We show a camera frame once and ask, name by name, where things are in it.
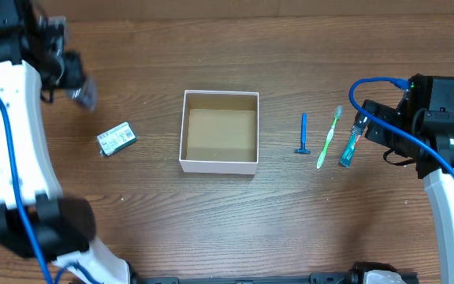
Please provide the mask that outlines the green white soap box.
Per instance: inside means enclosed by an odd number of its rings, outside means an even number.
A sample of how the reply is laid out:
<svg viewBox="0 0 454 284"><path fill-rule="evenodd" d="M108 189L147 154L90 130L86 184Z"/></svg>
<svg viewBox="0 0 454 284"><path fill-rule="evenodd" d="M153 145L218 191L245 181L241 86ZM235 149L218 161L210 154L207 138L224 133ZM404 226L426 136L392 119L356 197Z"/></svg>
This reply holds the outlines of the green white soap box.
<svg viewBox="0 0 454 284"><path fill-rule="evenodd" d="M137 136L130 124L124 121L120 125L99 134L96 140L100 148L100 154L108 157L134 144L137 141Z"/></svg>

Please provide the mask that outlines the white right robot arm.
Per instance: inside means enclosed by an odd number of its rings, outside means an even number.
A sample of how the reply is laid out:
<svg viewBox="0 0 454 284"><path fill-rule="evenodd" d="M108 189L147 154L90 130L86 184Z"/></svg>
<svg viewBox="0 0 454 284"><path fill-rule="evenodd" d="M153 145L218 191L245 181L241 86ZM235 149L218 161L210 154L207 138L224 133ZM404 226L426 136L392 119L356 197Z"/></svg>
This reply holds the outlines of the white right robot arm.
<svg viewBox="0 0 454 284"><path fill-rule="evenodd" d="M434 215L441 281L454 283L454 105L367 100L357 110L368 140L414 161Z"/></svg>

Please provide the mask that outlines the blue disposable razor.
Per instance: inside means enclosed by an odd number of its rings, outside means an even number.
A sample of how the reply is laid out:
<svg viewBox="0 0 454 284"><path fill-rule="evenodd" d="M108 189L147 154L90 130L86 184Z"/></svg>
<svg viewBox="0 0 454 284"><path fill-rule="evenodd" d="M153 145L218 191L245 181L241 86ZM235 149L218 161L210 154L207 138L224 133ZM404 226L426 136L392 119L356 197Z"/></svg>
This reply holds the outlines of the blue disposable razor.
<svg viewBox="0 0 454 284"><path fill-rule="evenodd" d="M301 126L300 126L300 147L295 149L296 154L305 154L308 155L311 153L310 150L306 148L307 142L307 114L303 113L301 117Z"/></svg>

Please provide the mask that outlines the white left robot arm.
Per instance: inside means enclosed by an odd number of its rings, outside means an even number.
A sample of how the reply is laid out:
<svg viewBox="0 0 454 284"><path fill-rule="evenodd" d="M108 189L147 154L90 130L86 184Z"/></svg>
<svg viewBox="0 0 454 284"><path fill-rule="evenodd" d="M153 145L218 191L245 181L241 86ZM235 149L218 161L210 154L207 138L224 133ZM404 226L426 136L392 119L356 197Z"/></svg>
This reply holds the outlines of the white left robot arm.
<svg viewBox="0 0 454 284"><path fill-rule="evenodd" d="M66 196L50 161L42 103L65 91L82 107L96 104L81 56L65 49L64 17L35 15L30 1L0 0L0 245L86 283L135 283L131 265L99 239L91 205Z"/></svg>

